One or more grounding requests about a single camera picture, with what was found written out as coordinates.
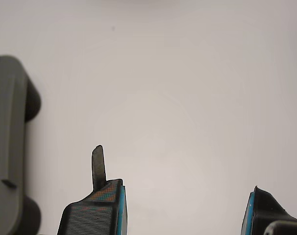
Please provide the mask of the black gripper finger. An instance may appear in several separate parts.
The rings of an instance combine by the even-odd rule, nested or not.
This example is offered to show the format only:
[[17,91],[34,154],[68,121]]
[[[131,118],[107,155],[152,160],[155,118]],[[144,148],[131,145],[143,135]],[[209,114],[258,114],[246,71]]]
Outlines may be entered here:
[[241,228],[242,235],[297,235],[297,219],[277,200],[258,187],[250,193]]
[[107,180],[103,147],[92,152],[93,191],[67,205],[59,235],[127,235],[126,190],[122,179]]

